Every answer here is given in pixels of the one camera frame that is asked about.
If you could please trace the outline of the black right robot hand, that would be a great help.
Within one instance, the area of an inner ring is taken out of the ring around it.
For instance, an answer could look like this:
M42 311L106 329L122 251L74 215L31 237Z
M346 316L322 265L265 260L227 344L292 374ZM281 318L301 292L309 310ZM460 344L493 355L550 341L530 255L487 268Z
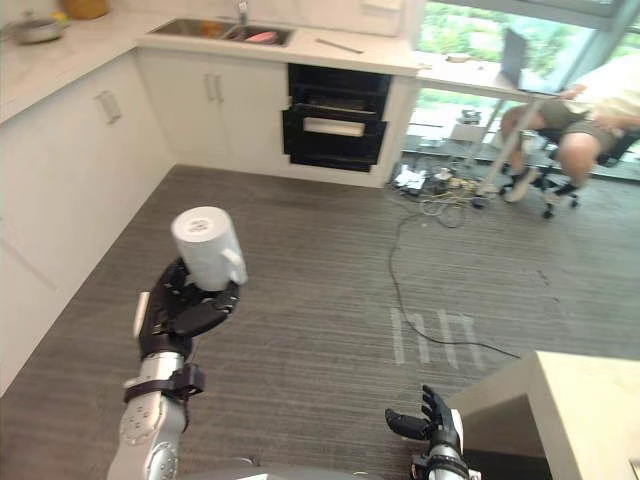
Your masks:
M422 385L422 402L421 418L387 408L384 411L387 426L403 438L425 441L430 447L445 445L461 455L462 435L456 429L453 410L426 384Z

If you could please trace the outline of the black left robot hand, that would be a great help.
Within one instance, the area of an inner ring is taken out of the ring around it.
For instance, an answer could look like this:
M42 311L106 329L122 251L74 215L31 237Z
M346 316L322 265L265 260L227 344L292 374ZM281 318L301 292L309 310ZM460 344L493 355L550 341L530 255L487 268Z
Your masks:
M180 257L141 294L134 323L139 356L170 352L188 358L193 339L221 325L240 299L241 286L229 281L219 291L201 289Z

